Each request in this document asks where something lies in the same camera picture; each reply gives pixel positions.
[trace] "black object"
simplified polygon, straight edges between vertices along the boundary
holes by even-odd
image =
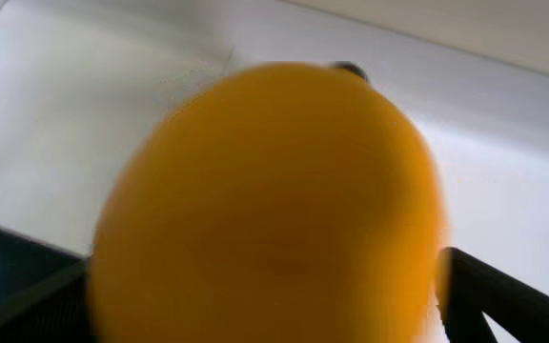
[[[86,261],[0,229],[0,342],[93,342]]]
[[[549,342],[549,296],[455,248],[440,253],[450,264],[448,299],[437,294],[451,343],[497,342],[483,313],[519,342]]]
[[[363,71],[363,69],[360,68],[355,63],[352,63],[352,62],[334,62],[332,64],[332,68],[350,71],[353,74],[361,77],[365,82],[370,82],[370,80],[368,79],[368,74],[366,74],[366,72]]]

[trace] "beige wall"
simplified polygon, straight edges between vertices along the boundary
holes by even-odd
[[[549,73],[549,0],[289,0]]]

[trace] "beige surface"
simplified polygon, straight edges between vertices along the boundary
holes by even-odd
[[[288,1],[549,73],[549,1]]]

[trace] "blurry orange object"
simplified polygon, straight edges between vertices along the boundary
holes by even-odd
[[[430,156],[356,75],[272,64],[165,120],[102,213],[105,342],[410,342],[442,216]]]

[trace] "orange object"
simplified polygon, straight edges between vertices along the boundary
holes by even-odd
[[[417,130],[347,71],[272,64],[166,119],[98,223],[105,342],[409,342],[441,238]]]

